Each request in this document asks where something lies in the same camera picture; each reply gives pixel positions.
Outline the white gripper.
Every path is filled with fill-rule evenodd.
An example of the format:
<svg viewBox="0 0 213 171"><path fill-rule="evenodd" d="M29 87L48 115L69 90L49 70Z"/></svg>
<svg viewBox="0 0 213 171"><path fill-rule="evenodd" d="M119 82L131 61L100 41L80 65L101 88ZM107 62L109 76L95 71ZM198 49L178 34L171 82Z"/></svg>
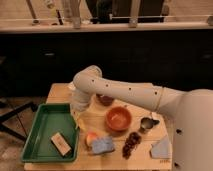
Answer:
<svg viewBox="0 0 213 171"><path fill-rule="evenodd" d="M80 101L75 97L71 98L70 109L71 115L73 116L74 120L77 121L81 116L81 113L84 112L90 105L90 101Z"/></svg>

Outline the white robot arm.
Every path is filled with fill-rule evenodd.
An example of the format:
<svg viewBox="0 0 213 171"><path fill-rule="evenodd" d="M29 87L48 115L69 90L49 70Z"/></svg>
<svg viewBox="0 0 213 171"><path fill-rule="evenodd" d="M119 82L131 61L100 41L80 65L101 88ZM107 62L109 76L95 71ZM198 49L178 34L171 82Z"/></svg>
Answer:
<svg viewBox="0 0 213 171"><path fill-rule="evenodd" d="M180 91L147 83L105 79L91 65L73 77L72 109L83 112L103 94L174 121L172 171L213 171L213 90Z"/></svg>

